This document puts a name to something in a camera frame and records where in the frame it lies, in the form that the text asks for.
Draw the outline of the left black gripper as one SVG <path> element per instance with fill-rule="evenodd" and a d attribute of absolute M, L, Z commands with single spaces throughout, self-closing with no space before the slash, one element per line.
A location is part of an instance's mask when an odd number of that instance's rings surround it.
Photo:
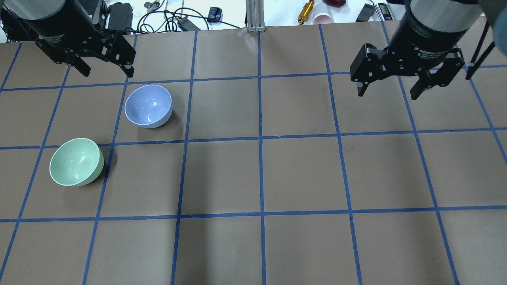
<path fill-rule="evenodd" d="M 103 35 L 76 0 L 29 0 L 24 22 L 49 47 L 56 62 L 74 67 L 83 76 L 91 71 L 83 57 L 114 63 L 128 78 L 134 74 L 134 47 L 118 30 L 107 30 L 103 43 Z"/>

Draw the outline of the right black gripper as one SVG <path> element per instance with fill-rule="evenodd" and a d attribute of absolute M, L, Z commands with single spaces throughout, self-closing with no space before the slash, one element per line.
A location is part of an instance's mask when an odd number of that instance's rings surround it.
<path fill-rule="evenodd" d="M 362 45 L 350 65 L 350 80 L 356 83 L 358 96 L 365 94 L 370 83 L 388 76 L 418 76 L 410 90 L 412 100 L 426 89 L 451 83 L 465 63 L 455 45 L 468 26 L 455 27 L 455 19 L 425 24 L 422 18 L 407 11 L 390 44 L 381 51 L 372 44 Z"/>

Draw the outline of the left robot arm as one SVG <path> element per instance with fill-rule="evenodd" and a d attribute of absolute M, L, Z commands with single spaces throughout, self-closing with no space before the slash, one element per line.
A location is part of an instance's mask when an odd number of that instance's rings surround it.
<path fill-rule="evenodd" d="M 98 58 L 134 74 L 136 51 L 118 30 L 99 30 L 76 0 L 3 0 L 37 34 L 36 45 L 56 64 L 89 76 L 84 57 Z"/>

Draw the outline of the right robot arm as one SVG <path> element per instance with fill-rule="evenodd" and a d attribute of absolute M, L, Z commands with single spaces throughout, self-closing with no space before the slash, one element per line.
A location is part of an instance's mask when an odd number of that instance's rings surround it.
<path fill-rule="evenodd" d="M 418 76 L 410 90 L 416 100 L 426 89 L 445 87 L 465 65 L 456 47 L 481 14 L 493 42 L 467 72 L 469 80 L 489 52 L 506 54 L 505 0 L 406 0 L 405 13 L 391 42 L 382 50 L 364 44 L 350 65 L 350 80 L 363 96 L 369 85 L 390 76 Z"/>

